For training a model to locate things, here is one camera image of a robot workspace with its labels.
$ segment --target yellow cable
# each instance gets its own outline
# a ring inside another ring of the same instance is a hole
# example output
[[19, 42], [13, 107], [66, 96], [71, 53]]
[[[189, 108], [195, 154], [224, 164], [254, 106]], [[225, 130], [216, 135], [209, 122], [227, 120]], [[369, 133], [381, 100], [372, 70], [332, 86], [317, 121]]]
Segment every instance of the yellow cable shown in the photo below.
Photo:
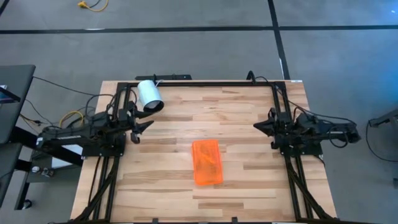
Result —
[[87, 5], [87, 3], [86, 3], [85, 1], [81, 1], [81, 2], [79, 2], [77, 5], [78, 5], [79, 7], [86, 8], [86, 9], [88, 9], [88, 10], [90, 10], [90, 11], [93, 11], [93, 12], [101, 12], [101, 11], [103, 11], [103, 10], [106, 8], [106, 6], [108, 6], [108, 3], [109, 3], [109, 0], [106, 0], [104, 7], [102, 7], [101, 9], [92, 9], [92, 8], [90, 8], [90, 7]]
[[29, 122], [30, 124], [33, 124], [33, 125], [36, 125], [36, 126], [37, 126], [37, 124], [36, 124], [35, 122], [33, 122], [33, 121], [29, 120], [29, 119], [25, 119], [23, 116], [21, 116], [21, 118], [22, 118], [25, 122]]
[[81, 117], [80, 125], [83, 125], [83, 122], [84, 122], [84, 116], [83, 116], [83, 114], [82, 114], [80, 111], [71, 111], [71, 112], [65, 114], [65, 115], [61, 118], [60, 124], [59, 124], [59, 125], [60, 125], [60, 128], [62, 128], [62, 123], [64, 122], [65, 118], [66, 118], [67, 116], [69, 116], [69, 115], [72, 115], [72, 114], [78, 114], [78, 115], [80, 115], [80, 117]]

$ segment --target white cylinder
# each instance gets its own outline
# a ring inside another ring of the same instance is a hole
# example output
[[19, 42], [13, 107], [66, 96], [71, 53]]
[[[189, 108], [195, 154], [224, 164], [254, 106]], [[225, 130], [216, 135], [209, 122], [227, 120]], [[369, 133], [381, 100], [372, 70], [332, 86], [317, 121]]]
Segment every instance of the white cylinder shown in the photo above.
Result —
[[144, 107], [144, 111], [158, 112], [163, 108], [162, 97], [152, 80], [141, 81], [138, 84], [138, 91], [139, 101]]

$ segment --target cable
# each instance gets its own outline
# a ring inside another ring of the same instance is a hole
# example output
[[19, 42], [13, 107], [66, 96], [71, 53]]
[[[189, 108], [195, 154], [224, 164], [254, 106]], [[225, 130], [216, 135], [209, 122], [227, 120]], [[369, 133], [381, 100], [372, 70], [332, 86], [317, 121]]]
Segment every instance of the cable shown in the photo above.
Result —
[[387, 162], [398, 162], [398, 161], [393, 161], [390, 159], [385, 159], [385, 158], [381, 158], [380, 156], [378, 156], [372, 149], [371, 145], [369, 144], [369, 140], [368, 140], [368, 129], [370, 127], [371, 123], [370, 121], [368, 121], [368, 124], [366, 125], [366, 131], [365, 131], [365, 139], [366, 139], [366, 144], [368, 145], [369, 150], [373, 153], [373, 155], [375, 155], [377, 158], [383, 160], [383, 161], [387, 161]]
[[8, 173], [6, 173], [6, 174], [0, 176], [0, 180], [1, 180], [3, 177], [7, 176], [8, 174], [10, 174], [10, 173], [12, 173], [12, 172], [14, 172], [14, 171], [15, 171], [15, 170], [12, 170], [12, 171], [10, 171], [10, 172], [8, 172]]
[[[280, 92], [280, 89], [277, 89], [277, 91], [278, 91], [279, 94], [281, 94], [281, 95], [283, 96], [283, 94]], [[293, 104], [294, 106], [298, 107], [300, 110], [305, 111], [305, 112], [307, 112], [307, 113], [310, 113], [310, 114], [313, 114], [313, 115], [317, 115], [317, 116], [321, 116], [321, 117], [324, 117], [324, 118], [332, 118], [332, 119], [340, 119], [340, 120], [344, 120], [344, 121], [349, 121], [349, 122], [351, 122], [351, 123], [353, 123], [353, 124], [356, 125], [356, 123], [355, 123], [354, 121], [350, 120], [350, 119], [347, 119], [347, 118], [340, 118], [340, 117], [336, 117], [336, 116], [327, 116], [327, 115], [323, 115], [323, 114], [314, 113], [314, 112], [309, 111], [309, 110], [307, 110], [307, 109], [305, 109], [305, 108], [302, 108], [301, 106], [299, 106], [299, 105], [297, 105], [297, 104], [291, 102], [290, 100], [288, 100], [288, 101], [289, 101], [289, 103], [291, 103], [291, 104]]]
[[25, 118], [23, 118], [23, 117], [21, 117], [21, 118], [22, 118], [23, 121], [25, 121], [25, 123], [26, 123], [33, 131], [35, 131], [37, 134], [39, 134], [39, 132], [36, 131], [36, 129], [34, 129], [34, 128], [27, 122], [27, 120], [25, 120]]
[[[119, 90], [118, 92], [116, 92], [114, 95], [110, 95], [110, 94], [100, 94], [100, 95], [96, 95], [96, 96], [112, 96], [112, 98], [111, 98], [111, 101], [108, 103], [108, 105], [106, 105], [106, 109], [105, 109], [105, 114], [108, 114], [108, 111], [111, 109], [111, 108], [114, 108], [114, 106], [115, 105], [113, 105], [113, 101], [116, 99], [116, 97], [118, 96], [118, 97], [120, 97], [120, 95], [121, 95], [121, 93], [123, 92], [123, 91], [126, 91], [127, 90], [127, 88], [123, 88], [123, 89], [121, 89], [121, 90]], [[129, 90], [130, 92], [132, 92], [133, 94], [134, 94], [134, 104], [136, 104], [137, 103], [137, 94], [136, 94], [136, 92], [134, 91], [134, 90], [132, 90], [131, 88], [130, 88], [130, 90]], [[86, 106], [88, 106], [88, 103], [90, 102], [90, 100], [92, 100], [92, 98], [94, 98], [94, 97], [96, 97], [96, 96], [92, 96], [88, 101], [87, 101], [87, 103], [86, 103]], [[87, 108], [86, 108], [86, 110], [85, 110], [85, 117], [86, 118], [89, 118], [89, 116], [87, 115]]]
[[87, 5], [85, 1], [79, 2], [77, 5], [81, 8], [88, 9], [92, 12], [101, 12], [108, 6], [109, 0], [106, 0], [105, 5], [101, 9], [92, 9], [90, 6]]
[[84, 116], [83, 116], [83, 114], [82, 114], [81, 112], [79, 112], [79, 111], [71, 111], [71, 112], [65, 114], [65, 115], [61, 118], [60, 124], [59, 124], [60, 128], [62, 128], [62, 123], [63, 123], [63, 121], [65, 120], [65, 118], [66, 118], [68, 115], [72, 115], [72, 114], [78, 114], [78, 115], [80, 115], [80, 117], [81, 117], [80, 125], [83, 125], [83, 122], [84, 122]]
[[25, 101], [27, 101], [28, 103], [30, 103], [30, 105], [33, 107], [33, 110], [36, 111], [36, 113], [37, 113], [41, 118], [43, 118], [44, 120], [46, 120], [49, 124], [52, 124], [50, 120], [48, 120], [47, 118], [43, 117], [43, 116], [37, 111], [37, 109], [35, 108], [35, 106], [33, 106], [33, 103], [30, 102], [30, 100], [25, 99]]
[[98, 5], [98, 3], [100, 3], [101, 0], [98, 0], [94, 5], [90, 6], [90, 7], [95, 7], [96, 5]]
[[[85, 109], [85, 108], [86, 108], [86, 106], [82, 106], [81, 108], [77, 109], [77, 111], [81, 111], [82, 109]], [[89, 106], [89, 108], [95, 110], [95, 107], [94, 107], [94, 106]], [[72, 116], [73, 116], [73, 114], [68, 115], [68, 116], [64, 119], [64, 122], [65, 122], [67, 119], [71, 118]]]
[[28, 120], [28, 121], [31, 121], [31, 123], [33, 123], [33, 124], [35, 124], [35, 125], [38, 125], [38, 126], [40, 126], [40, 125], [42, 125], [42, 124], [47, 124], [46, 122], [43, 122], [43, 121], [41, 121], [41, 120], [30, 119], [30, 118], [24, 116], [23, 114], [19, 114], [19, 116], [20, 116], [21, 118], [25, 118], [25, 119]]
[[59, 85], [59, 84], [56, 84], [56, 83], [54, 83], [54, 82], [50, 82], [50, 81], [45, 80], [45, 79], [43, 79], [43, 78], [39, 78], [39, 77], [33, 77], [33, 78], [36, 78], [36, 79], [38, 79], [38, 80], [45, 81], [45, 82], [47, 82], [47, 83], [49, 83], [49, 84], [56, 85], [56, 86], [58, 86], [58, 87], [61, 87], [61, 88], [66, 89], [66, 90], [74, 91], [74, 92], [76, 92], [76, 93], [81, 93], [81, 94], [89, 95], [89, 96], [94, 96], [94, 95], [95, 95], [95, 94], [91, 94], [91, 93], [85, 93], [85, 92], [83, 92], [83, 91], [74, 90], [74, 89], [65, 87], [65, 86], [63, 86], [63, 85]]
[[256, 77], [256, 79], [258, 78], [263, 78], [266, 82], [268, 82], [268, 79], [266, 77]]
[[321, 158], [321, 155], [319, 155], [319, 156], [313, 155], [313, 156], [315, 156], [315, 158], [319, 159], [319, 161], [321, 161], [323, 163], [323, 166], [326, 166], [325, 161], [323, 161], [323, 159]]
[[159, 83], [161, 83], [161, 82], [163, 82], [163, 81], [164, 81], [164, 80], [159, 80], [159, 81], [157, 81], [155, 87], [157, 87], [157, 85], [159, 85]]
[[[277, 88], [277, 92], [283, 96], [283, 93], [280, 91], [280, 89], [278, 88], [278, 86], [276, 86], [276, 88]], [[314, 112], [311, 112], [311, 111], [309, 111], [309, 110], [307, 110], [307, 109], [305, 109], [305, 108], [302, 108], [301, 106], [297, 105], [296, 103], [291, 102], [289, 99], [288, 99], [287, 101], [288, 101], [289, 103], [291, 103], [291, 104], [293, 104], [293, 105], [296, 106], [296, 108], [294, 108], [294, 110], [293, 110], [293, 122], [294, 122], [294, 119], [295, 119], [296, 111], [297, 111], [297, 109], [299, 109], [300, 111], [302, 111], [302, 112], [307, 116], [308, 119], [310, 119], [310, 117], [308, 116], [307, 113], [310, 113], [310, 114], [312, 114], [312, 115], [321, 116], [321, 117], [324, 117], [324, 118], [332, 118], [332, 119], [340, 119], [340, 120], [349, 121], [350, 123], [353, 123], [353, 124], [356, 125], [356, 123], [355, 123], [354, 121], [350, 120], [350, 119], [347, 119], [347, 118], [340, 118], [340, 117], [336, 117], [336, 116], [327, 116], [327, 115], [323, 115], [323, 114], [314, 113]], [[336, 127], [336, 124], [333, 123], [333, 122], [331, 122], [331, 121], [327, 121], [327, 120], [324, 120], [324, 122], [328, 122], [328, 123], [334, 125], [334, 126], [332, 126], [332, 127], [328, 130], [329, 141], [330, 141], [330, 143], [331, 143], [333, 146], [335, 146], [335, 147], [337, 147], [337, 148], [340, 148], [340, 149], [346, 147], [346, 146], [348, 145], [348, 136], [347, 136], [347, 134], [346, 134], [345, 132], [343, 132], [343, 133], [344, 133], [344, 136], [345, 136], [345, 139], [346, 139], [345, 143], [344, 143], [342, 146], [336, 145], [336, 144], [332, 141], [332, 139], [331, 139], [331, 132], [332, 132], [333, 128]]]
[[93, 98], [95, 98], [95, 97], [100, 97], [100, 96], [112, 96], [112, 100], [113, 100], [113, 98], [115, 97], [114, 95], [112, 95], [112, 94], [98, 94], [98, 95], [93, 95], [92, 97], [90, 97], [90, 99], [88, 99], [87, 100], [87, 103], [86, 103], [86, 106], [85, 106], [85, 115], [84, 115], [84, 117], [86, 117], [86, 118], [88, 118], [89, 116], [87, 115], [87, 109], [88, 109], [88, 104], [90, 103], [90, 101], [93, 99]]
[[68, 124], [67, 128], [72, 127], [75, 123], [79, 122], [80, 120], [81, 120], [81, 118], [74, 119], [71, 123]]
[[101, 160], [101, 156], [98, 157], [97, 163], [96, 163], [96, 165], [95, 165], [93, 183], [91, 184], [90, 194], [88, 195], [88, 203], [89, 203], [89, 204], [90, 204], [90, 201], [91, 201], [91, 195], [93, 194], [93, 188], [94, 188], [94, 183], [95, 183], [95, 177], [97, 176], [97, 170], [98, 170], [98, 165], [100, 164], [100, 160]]

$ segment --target black line on floor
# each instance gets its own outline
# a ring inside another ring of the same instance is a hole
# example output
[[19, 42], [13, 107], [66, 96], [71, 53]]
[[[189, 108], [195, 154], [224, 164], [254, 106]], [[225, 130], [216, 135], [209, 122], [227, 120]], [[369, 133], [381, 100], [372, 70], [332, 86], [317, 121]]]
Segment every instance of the black line on floor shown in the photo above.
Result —
[[0, 30], [0, 34], [104, 34], [140, 32], [261, 31], [273, 29], [274, 28], [271, 26], [153, 27], [111, 29]]
[[276, 47], [278, 49], [278, 55], [279, 55], [280, 63], [282, 65], [283, 77], [286, 80], [290, 80], [289, 69], [287, 68], [286, 55], [285, 55], [284, 45], [282, 43], [282, 37], [280, 36], [280, 30], [279, 30], [279, 25], [278, 25], [278, 19], [276, 16], [274, 1], [268, 0], [268, 6], [269, 6], [269, 12], [271, 14], [272, 26], [274, 28]]
[[363, 26], [281, 26], [280, 30], [389, 30], [398, 29], [398, 25], [363, 25]]
[[0, 16], [1, 16], [2, 12], [4, 12], [4, 10], [6, 9], [9, 1], [10, 0], [4, 0], [4, 2], [2, 2], [1, 7], [0, 7]]

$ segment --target wooden table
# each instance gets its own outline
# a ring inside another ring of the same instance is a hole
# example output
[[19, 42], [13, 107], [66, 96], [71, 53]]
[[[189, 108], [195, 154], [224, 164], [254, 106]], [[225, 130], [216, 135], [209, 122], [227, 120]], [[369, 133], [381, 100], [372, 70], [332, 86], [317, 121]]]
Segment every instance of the wooden table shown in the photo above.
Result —
[[[101, 93], [114, 94], [116, 85], [103, 82]], [[308, 108], [303, 83], [286, 81], [286, 85], [289, 100]], [[119, 165], [112, 222], [151, 222], [152, 218], [160, 222], [230, 222], [231, 217], [248, 222], [295, 220], [284, 159], [271, 149], [272, 138], [252, 126], [267, 119], [274, 106], [271, 88], [159, 90], [164, 109], [145, 119], [155, 123], [141, 136], [140, 144], [127, 141]], [[96, 111], [105, 110], [109, 101], [108, 97], [100, 98]], [[197, 139], [219, 140], [222, 184], [194, 184], [191, 145]], [[313, 156], [302, 156], [302, 160], [309, 191], [335, 216], [323, 164]], [[96, 161], [97, 157], [84, 161], [71, 218], [87, 205]], [[304, 217], [301, 193], [298, 197]], [[105, 193], [100, 218], [104, 217], [107, 198]]]

